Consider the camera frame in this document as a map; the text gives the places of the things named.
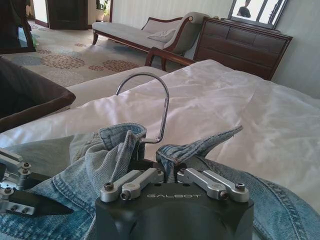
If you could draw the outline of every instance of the mattress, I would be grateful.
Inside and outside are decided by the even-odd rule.
[[[213,60],[161,77],[170,92],[162,142],[147,144],[155,160],[165,144],[183,145],[243,125],[208,159],[287,187],[320,212],[320,100],[235,71]],[[165,92],[152,80],[120,95],[27,123],[0,134],[0,147],[97,131],[135,122],[158,135]]]

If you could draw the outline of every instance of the denim jacket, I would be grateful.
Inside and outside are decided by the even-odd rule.
[[[173,180],[173,167],[185,162],[189,168],[210,169],[232,182],[245,183],[254,201],[254,239],[319,239],[320,216],[294,193],[205,159],[215,146],[240,130],[237,127],[188,145],[165,145],[156,152],[156,159],[163,164],[169,182]],[[52,176],[29,192],[54,199],[74,212],[36,218],[2,214],[0,239],[95,239],[95,201],[100,189],[127,173],[133,155],[143,157],[144,146],[137,148],[137,143],[146,133],[139,124],[124,123],[99,133],[8,147],[31,163],[32,171]]]

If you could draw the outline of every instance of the silver metal bracket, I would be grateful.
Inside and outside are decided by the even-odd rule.
[[[31,164],[23,162],[20,155],[9,152],[0,148],[0,163],[5,165],[5,173],[3,179],[0,179],[1,188],[15,188],[23,190],[25,180],[31,174]]]
[[[193,168],[181,169],[177,173],[177,179],[181,183],[197,184],[200,188],[206,191],[209,198],[216,200],[228,199],[227,190],[223,184],[211,180]]]
[[[108,182],[105,185],[103,185],[102,189],[100,190],[101,196],[100,200],[105,203],[113,202],[118,199],[121,191],[122,191],[122,186],[125,183],[128,183],[135,178],[139,177],[143,171],[139,170],[132,170],[128,172],[126,175],[123,177],[119,178],[117,181],[111,183]]]
[[[150,183],[162,183],[164,173],[160,169],[149,168],[138,176],[135,180],[127,182],[122,186],[120,198],[122,200],[136,199],[141,195],[141,190]]]
[[[228,179],[225,179],[224,177],[210,170],[205,170],[202,173],[208,178],[214,179],[215,181],[223,184],[229,197],[235,202],[246,203],[249,201],[249,191],[243,183],[239,182],[234,184]]]

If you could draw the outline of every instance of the chaise lounge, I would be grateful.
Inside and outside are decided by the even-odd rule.
[[[142,29],[114,22],[95,22],[93,28],[93,45],[98,35],[108,37],[116,42],[148,53],[156,47],[175,54],[183,55],[195,43],[201,30],[204,17],[199,12],[189,12],[184,17],[162,20],[149,17]],[[162,61],[165,71],[166,61]]]

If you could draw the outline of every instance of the patterned carpet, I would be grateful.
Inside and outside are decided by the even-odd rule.
[[[52,30],[29,21],[36,52],[2,56],[64,87],[141,67],[147,54],[99,36],[92,45],[92,30]],[[159,59],[153,67],[161,68]],[[168,64],[168,72],[181,66]]]

